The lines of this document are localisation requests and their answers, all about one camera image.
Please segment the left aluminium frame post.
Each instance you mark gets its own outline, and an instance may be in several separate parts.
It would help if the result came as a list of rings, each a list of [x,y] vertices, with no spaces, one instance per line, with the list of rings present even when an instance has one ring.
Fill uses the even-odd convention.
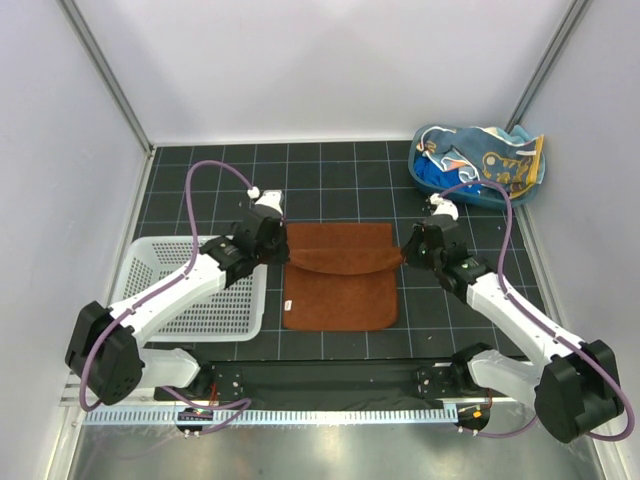
[[[91,27],[87,23],[78,4],[74,0],[57,0],[56,4],[71,26],[74,34],[85,50],[96,73],[102,80],[108,93],[112,97],[116,107],[120,111],[125,123],[134,135],[143,151],[149,155],[153,150],[153,144],[144,131],[137,115],[135,114],[120,82],[117,80],[107,57],[102,51]]]

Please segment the brown towel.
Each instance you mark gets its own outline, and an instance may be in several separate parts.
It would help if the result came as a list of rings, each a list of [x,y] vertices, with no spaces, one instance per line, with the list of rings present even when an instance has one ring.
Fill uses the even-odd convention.
[[[283,326],[305,332],[368,332],[398,319],[402,265],[389,223],[293,223],[284,268]]]

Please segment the aluminium front rail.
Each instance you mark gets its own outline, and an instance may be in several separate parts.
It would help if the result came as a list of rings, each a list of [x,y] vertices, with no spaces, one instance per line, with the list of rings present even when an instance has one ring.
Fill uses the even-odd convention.
[[[74,406],[79,404],[80,383],[78,381],[69,381],[64,385],[60,404],[63,406]]]

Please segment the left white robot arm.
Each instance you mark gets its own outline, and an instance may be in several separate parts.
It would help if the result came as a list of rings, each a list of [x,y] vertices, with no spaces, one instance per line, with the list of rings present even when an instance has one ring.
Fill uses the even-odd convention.
[[[212,377],[190,353],[147,343],[166,323],[202,299],[250,276],[260,265],[288,260],[282,211],[255,205],[228,236],[197,244],[186,265],[112,306],[96,301],[79,312],[65,363],[80,379],[79,403],[90,412],[138,388],[175,388],[190,400],[208,395]]]

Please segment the white perforated plastic basket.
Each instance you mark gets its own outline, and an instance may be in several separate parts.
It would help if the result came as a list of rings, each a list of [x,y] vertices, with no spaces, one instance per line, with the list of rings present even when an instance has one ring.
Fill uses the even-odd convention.
[[[149,288],[186,264],[190,236],[152,236],[135,240],[120,268],[113,303]],[[244,342],[260,331],[266,299],[267,267],[229,288],[192,304],[148,337],[149,342]]]

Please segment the aluminium frame post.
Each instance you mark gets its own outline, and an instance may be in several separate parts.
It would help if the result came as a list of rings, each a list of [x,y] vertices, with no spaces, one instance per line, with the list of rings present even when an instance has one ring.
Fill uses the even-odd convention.
[[[134,135],[143,151],[149,155],[153,150],[153,144],[144,131],[137,115],[135,114],[120,82],[117,80],[107,57],[102,51],[91,27],[87,23],[78,4],[74,0],[57,0],[56,4],[71,26],[74,34],[85,50],[96,73],[102,80],[108,93],[112,97],[116,107],[120,111],[125,123]]]
[[[523,124],[534,100],[550,77],[592,3],[592,0],[572,0],[569,3],[568,9],[551,36],[506,123],[505,129],[507,131],[511,131],[515,125]]]

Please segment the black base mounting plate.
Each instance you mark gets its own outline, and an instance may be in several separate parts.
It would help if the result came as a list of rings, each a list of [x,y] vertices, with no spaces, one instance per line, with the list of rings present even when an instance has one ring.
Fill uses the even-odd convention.
[[[395,411],[487,397],[457,383],[449,362],[429,359],[213,362],[177,392],[223,405],[248,398],[271,411]]]

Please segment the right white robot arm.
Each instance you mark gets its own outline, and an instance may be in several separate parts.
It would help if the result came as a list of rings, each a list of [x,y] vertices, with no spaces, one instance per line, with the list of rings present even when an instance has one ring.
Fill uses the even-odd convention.
[[[433,272],[445,291],[491,321],[526,357],[513,360],[485,343],[455,353],[449,371],[458,394],[504,394],[531,409],[563,443],[594,437],[596,428],[621,415],[627,424],[614,438],[632,433],[635,415],[620,387],[613,350],[565,330],[520,295],[500,268],[471,255],[451,216],[415,223],[402,256],[408,266]]]

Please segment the bright blue cloth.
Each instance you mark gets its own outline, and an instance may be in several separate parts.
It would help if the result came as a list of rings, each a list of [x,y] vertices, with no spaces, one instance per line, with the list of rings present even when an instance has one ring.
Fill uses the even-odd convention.
[[[442,171],[432,161],[424,157],[419,157],[414,161],[414,171],[417,177],[424,183],[442,189],[449,189],[464,183],[457,169]]]

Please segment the right aluminium frame post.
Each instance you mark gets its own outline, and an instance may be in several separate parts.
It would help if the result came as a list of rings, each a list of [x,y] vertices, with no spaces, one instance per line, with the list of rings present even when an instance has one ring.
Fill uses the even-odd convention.
[[[515,125],[523,124],[534,100],[550,77],[592,3],[592,0],[572,0],[569,3],[568,9],[551,36],[506,123],[505,129],[507,131],[511,131]]]

